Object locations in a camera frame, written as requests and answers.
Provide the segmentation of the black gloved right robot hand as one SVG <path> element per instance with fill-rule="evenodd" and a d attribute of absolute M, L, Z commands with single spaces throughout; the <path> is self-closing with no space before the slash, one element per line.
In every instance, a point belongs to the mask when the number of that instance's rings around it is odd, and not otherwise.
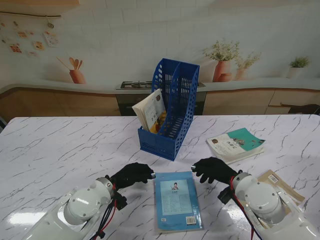
<path fill-rule="evenodd" d="M 201 184 L 206 181 L 208 181 L 209 184 L 212 184 L 214 180 L 216 180 L 229 185 L 232 177 L 235 177 L 238 174 L 223 160 L 216 157 L 199 160 L 191 166 L 191 171 L 196 173 L 197 177 L 200 177 L 199 182 Z"/>

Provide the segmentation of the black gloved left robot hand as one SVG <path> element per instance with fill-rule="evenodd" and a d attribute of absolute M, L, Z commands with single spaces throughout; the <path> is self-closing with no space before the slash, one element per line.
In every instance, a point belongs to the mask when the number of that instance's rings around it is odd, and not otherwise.
<path fill-rule="evenodd" d="M 154 171 L 144 163 L 130 163 L 110 177 L 117 190 L 142 182 L 146 184 L 153 178 Z"/>

